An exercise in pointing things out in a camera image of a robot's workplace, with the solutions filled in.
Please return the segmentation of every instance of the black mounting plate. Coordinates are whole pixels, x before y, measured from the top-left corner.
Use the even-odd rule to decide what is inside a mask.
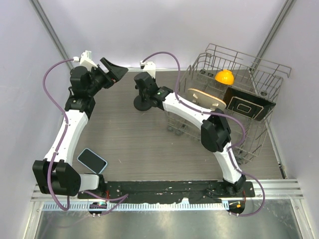
[[[246,197],[255,197],[252,182],[245,182]],[[107,182],[110,198],[129,194],[124,203],[172,204],[180,203],[184,197],[190,204],[220,203],[221,198],[242,198],[243,192],[231,196],[225,190],[225,183],[213,181],[115,181]],[[79,194],[79,199],[94,198]]]

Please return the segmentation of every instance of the white wall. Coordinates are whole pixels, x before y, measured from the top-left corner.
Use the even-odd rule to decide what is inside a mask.
[[[29,1],[1,1],[0,22],[0,233],[21,239],[35,185],[32,164],[43,159],[61,122],[41,81],[61,57]],[[61,103],[68,85],[66,66],[49,75],[48,89]]]
[[[137,67],[156,51],[171,51],[182,67],[208,43],[256,55],[285,0],[41,0],[68,54],[83,48]],[[158,67],[176,68],[169,56]]]
[[[291,66],[272,118],[285,170],[297,178],[319,222],[319,2],[298,0],[280,28],[266,59]]]

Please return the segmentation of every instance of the dish rack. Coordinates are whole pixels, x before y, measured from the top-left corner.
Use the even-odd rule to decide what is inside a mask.
[[[199,54],[193,65],[190,65],[180,79],[179,94],[187,99],[187,89],[196,88],[212,96],[223,99],[228,85],[214,79],[217,72],[230,70],[235,78],[231,87],[249,92],[271,102],[276,102],[283,77],[290,76],[291,68],[261,58],[231,50],[215,44],[209,44],[204,53]],[[273,110],[270,110],[261,121],[243,116],[228,108],[225,114],[238,119],[246,129],[246,140],[236,149],[234,154],[239,164],[250,162],[259,156],[267,135],[267,128]],[[200,141],[200,130],[192,123],[173,114],[167,113],[167,129],[177,135],[189,135]],[[231,128],[232,142],[242,137],[241,128],[228,119]]]

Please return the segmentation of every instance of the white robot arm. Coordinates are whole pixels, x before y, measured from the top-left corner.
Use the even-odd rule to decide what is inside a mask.
[[[74,61],[80,66],[70,71],[71,87],[70,96],[65,104],[68,118],[68,128],[62,144],[54,159],[51,173],[51,186],[56,195],[75,196],[84,190],[95,190],[104,185],[104,178],[97,174],[79,175],[72,168],[72,160],[79,137],[88,123],[95,106],[94,96],[102,88],[110,88],[118,82],[128,71],[125,67],[112,64],[105,58],[101,59],[106,67],[101,69],[91,58],[91,52],[85,51],[81,58],[75,57]],[[42,193],[49,194],[48,165],[53,158],[57,145],[65,131],[64,119],[60,131],[44,160],[36,160],[33,164],[33,173]]]
[[[227,190],[232,194],[241,191],[246,177],[236,170],[236,168],[239,169],[237,162],[233,160],[235,168],[227,152],[227,149],[231,146],[231,130],[226,118],[201,114],[179,103],[173,90],[157,86],[155,80],[156,67],[153,62],[141,62],[141,67],[143,72],[134,78],[135,88],[139,90],[139,95],[134,100],[135,108],[145,111],[151,107],[157,107],[163,111],[174,113],[194,124],[201,130],[203,146],[216,156],[223,173],[223,180],[228,184],[226,186]],[[178,98],[199,112],[210,111],[183,99],[181,96],[178,96]],[[223,114],[223,111],[219,109],[216,109],[215,112]],[[229,151],[232,158],[235,159],[232,149],[229,149]]]

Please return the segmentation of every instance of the wooden plate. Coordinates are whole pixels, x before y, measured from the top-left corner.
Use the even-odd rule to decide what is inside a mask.
[[[221,99],[194,88],[187,90],[187,99],[196,105],[211,109],[212,111],[216,108],[223,111],[226,108],[226,103]]]

